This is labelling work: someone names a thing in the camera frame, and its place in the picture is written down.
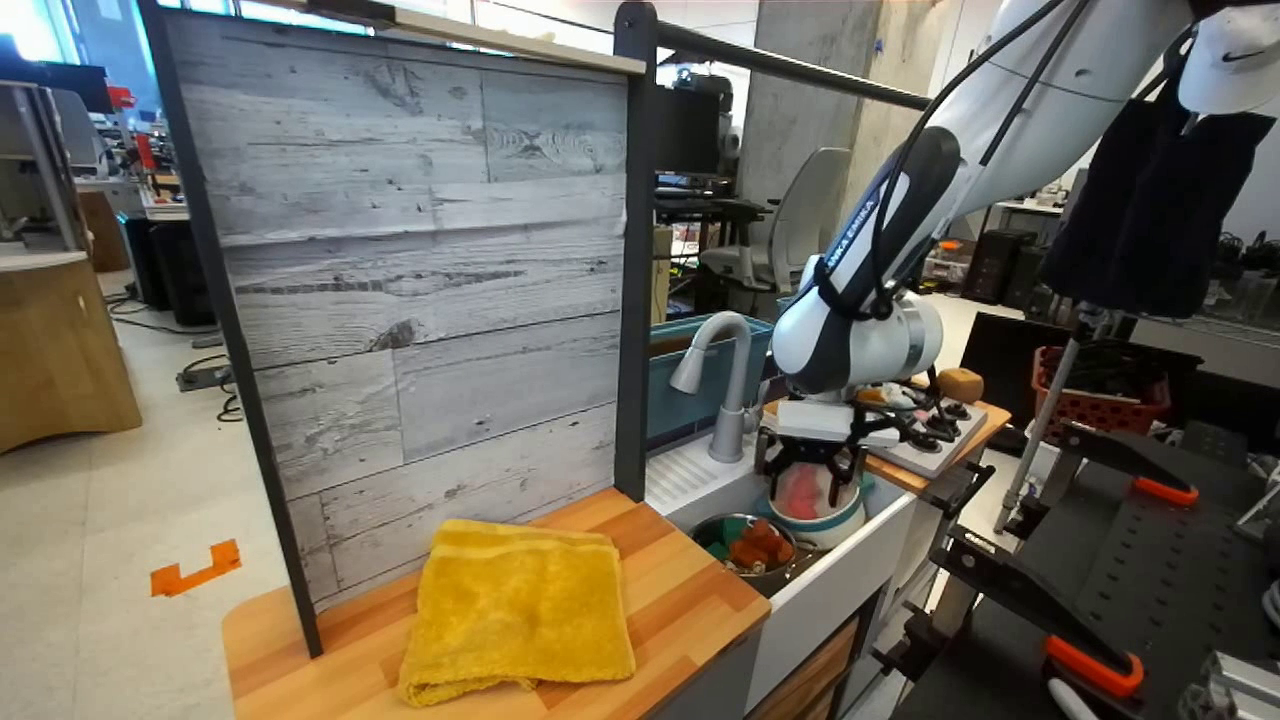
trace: wood grain panel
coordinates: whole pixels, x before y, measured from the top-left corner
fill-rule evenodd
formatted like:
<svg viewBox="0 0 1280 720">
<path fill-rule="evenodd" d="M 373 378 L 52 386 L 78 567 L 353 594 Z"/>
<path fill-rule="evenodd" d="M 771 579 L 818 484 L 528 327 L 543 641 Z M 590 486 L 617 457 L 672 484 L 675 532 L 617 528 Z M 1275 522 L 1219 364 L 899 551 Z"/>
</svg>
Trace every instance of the wood grain panel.
<svg viewBox="0 0 1280 720">
<path fill-rule="evenodd" d="M 300 551 L 319 551 L 319 549 L 328 549 L 319 495 L 300 495 L 300 498 L 294 498 L 294 504 L 290 504 L 290 519 L 294 519 L 294 538 L 296 538 Z"/>
<path fill-rule="evenodd" d="M 257 375 L 285 495 L 406 462 L 393 352 Z"/>
<path fill-rule="evenodd" d="M 623 106 L 622 85 L 484 77 L 489 175 L 622 175 Z"/>
<path fill-rule="evenodd" d="M 622 241 L 605 224 L 232 247 L 227 269 L 259 366 L 622 302 Z"/>
<path fill-rule="evenodd" d="M 627 85 L 194 12 L 164 29 L 313 594 L 415 567 L 443 515 L 608 484 Z"/>
<path fill-rule="evenodd" d="M 328 549 L 303 551 L 300 559 L 303 559 L 303 579 L 317 602 L 341 592 Z"/>
<path fill-rule="evenodd" d="M 443 451 L 317 495 L 324 538 L 346 543 L 406 515 L 538 512 L 608 477 L 612 407 L 591 407 L 481 447 Z"/>
<path fill-rule="evenodd" d="M 406 457 L 415 462 L 617 405 L 617 314 L 406 349 L 396 352 L 396 375 Z"/>
</svg>

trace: yellow cloth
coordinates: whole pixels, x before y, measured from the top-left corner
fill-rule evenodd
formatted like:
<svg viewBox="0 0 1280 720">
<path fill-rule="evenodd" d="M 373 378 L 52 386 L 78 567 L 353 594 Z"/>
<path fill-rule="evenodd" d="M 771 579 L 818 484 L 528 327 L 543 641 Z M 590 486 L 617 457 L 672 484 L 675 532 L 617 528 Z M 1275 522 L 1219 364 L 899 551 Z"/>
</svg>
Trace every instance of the yellow cloth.
<svg viewBox="0 0 1280 720">
<path fill-rule="evenodd" d="M 443 704 L 494 684 L 591 684 L 631 671 L 622 551 L 608 536 L 439 522 L 400 662 L 406 704 Z"/>
</svg>

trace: cabinet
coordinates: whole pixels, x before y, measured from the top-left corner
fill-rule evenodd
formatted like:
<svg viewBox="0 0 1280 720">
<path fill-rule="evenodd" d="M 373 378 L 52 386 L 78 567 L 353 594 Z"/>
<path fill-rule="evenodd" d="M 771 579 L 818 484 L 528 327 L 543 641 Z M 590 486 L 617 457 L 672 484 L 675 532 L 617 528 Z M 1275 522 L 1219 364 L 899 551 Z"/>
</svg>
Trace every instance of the cabinet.
<svg viewBox="0 0 1280 720">
<path fill-rule="evenodd" d="M 757 704 L 754 720 L 827 720 L 840 709 L 858 642 L 861 614 L 840 622 L 779 687 L 771 687 Z"/>
<path fill-rule="evenodd" d="M 0 451 L 140 423 L 111 314 L 81 253 L 0 258 Z"/>
</svg>

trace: black pole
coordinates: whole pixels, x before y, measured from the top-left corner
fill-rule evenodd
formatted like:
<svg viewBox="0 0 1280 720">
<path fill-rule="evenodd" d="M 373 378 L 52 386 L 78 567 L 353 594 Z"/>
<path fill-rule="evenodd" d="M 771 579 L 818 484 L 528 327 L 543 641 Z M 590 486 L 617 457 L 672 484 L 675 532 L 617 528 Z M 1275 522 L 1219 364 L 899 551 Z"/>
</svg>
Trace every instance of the black pole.
<svg viewBox="0 0 1280 720">
<path fill-rule="evenodd" d="M 158 55 L 158 85 L 161 85 L 170 130 L 174 130 L 174 144 L 178 144 L 184 196 L 189 196 L 189 206 L 194 206 L 198 257 L 201 257 L 205 284 L 210 284 L 210 294 L 213 294 L 213 309 L 215 309 L 215 325 L 219 325 L 219 330 L 227 338 L 227 355 L 232 355 L 232 373 L 238 373 L 238 386 L 241 386 L 241 407 L 243 407 L 243 418 L 248 418 L 257 462 L 265 470 L 265 486 L 268 486 L 272 519 L 277 519 L 277 536 L 280 536 L 280 557 L 285 557 L 296 618 L 303 629 L 307 655 L 324 655 L 319 614 L 317 614 L 307 572 L 303 572 L 300 543 L 296 543 L 296 532 L 294 532 L 290 495 L 285 495 L 285 479 L 280 479 L 277 451 L 272 451 L 272 429 L 268 429 L 268 410 L 265 410 L 265 399 L 259 399 L 259 386 L 257 386 L 248 338 L 241 330 L 232 278 L 227 278 L 227 269 L 224 269 L 219 241 L 215 241 L 213 205 L 210 205 L 210 190 L 205 190 L 205 169 L 201 169 L 201 157 L 198 157 L 198 130 L 194 130 L 189 102 L 184 102 L 184 90 L 179 90 L 179 81 L 178 81 L 178 60 L 174 60 L 174 46 L 170 46 L 164 12 L 161 12 L 158 0 L 140 0 L 136 8 L 140 8 L 140 21 L 144 21 L 154 55 Z"/>
<path fill-rule="evenodd" d="M 655 8 L 627 0 L 612 17 L 612 55 L 631 55 L 644 77 L 627 81 L 627 228 L 623 228 L 623 337 L 617 386 L 617 486 L 644 498 L 644 434 L 650 434 L 650 284 L 652 284 L 652 70 L 655 70 Z"/>
<path fill-rule="evenodd" d="M 899 106 L 928 106 L 928 97 L 904 90 L 904 87 L 889 87 L 889 85 L 872 85 L 848 70 L 831 70 L 824 64 L 805 64 L 796 55 L 779 55 L 779 51 L 763 51 L 763 46 L 745 46 L 745 44 L 724 44 L 715 35 L 679 29 L 679 24 L 655 24 L 655 38 L 663 46 L 679 46 L 679 51 L 695 51 L 700 60 L 721 60 L 721 64 L 735 64 L 735 67 L 754 67 L 763 77 L 783 77 L 796 85 L 818 85 L 818 87 L 831 87 L 831 90 L 848 90 L 848 97 L 865 97 L 865 99 L 882 99 L 882 102 L 899 102 Z"/>
</svg>

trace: wall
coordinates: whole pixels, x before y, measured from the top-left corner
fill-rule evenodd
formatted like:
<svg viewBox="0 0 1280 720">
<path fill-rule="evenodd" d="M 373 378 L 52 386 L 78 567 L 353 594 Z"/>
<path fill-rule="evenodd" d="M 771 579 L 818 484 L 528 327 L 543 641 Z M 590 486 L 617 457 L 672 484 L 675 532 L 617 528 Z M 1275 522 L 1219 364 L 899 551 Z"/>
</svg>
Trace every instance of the wall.
<svg viewBox="0 0 1280 720">
<path fill-rule="evenodd" d="M 877 24 L 882 0 L 813 0 L 805 8 L 794 0 L 759 0 L 757 46 L 869 77 Z M 858 147 L 861 110 L 865 102 L 858 97 L 754 70 L 742 196 L 775 198 L 808 151 Z"/>
<path fill-rule="evenodd" d="M 443 515 L 517 519 L 612 484 L 623 81 L 179 12 L 170 29 L 215 220 L 201 241 L 224 257 L 227 344 L 253 355 L 238 373 L 313 598 L 411 572 Z"/>
<path fill-rule="evenodd" d="M 458 21 L 475 17 L 484 29 L 505 29 L 522 35 L 539 35 L 552 44 L 612 51 L 612 17 L 622 0 L 407 0 L 407 8 L 443 12 Z M 695 29 L 728 44 L 757 44 L 759 0 L 652 0 L 655 17 L 670 24 Z M 690 64 L 705 77 L 724 77 L 734 85 L 734 128 L 745 130 L 750 110 L 750 70 L 734 64 Z M 675 81 L 675 64 L 655 67 L 661 85 Z"/>
<path fill-rule="evenodd" d="M 1224 230 L 1236 230 L 1245 241 L 1257 241 L 1257 230 L 1270 230 L 1274 243 L 1280 241 L 1280 128 L 1257 147 L 1254 175 L 1245 181 Z"/>
</svg>

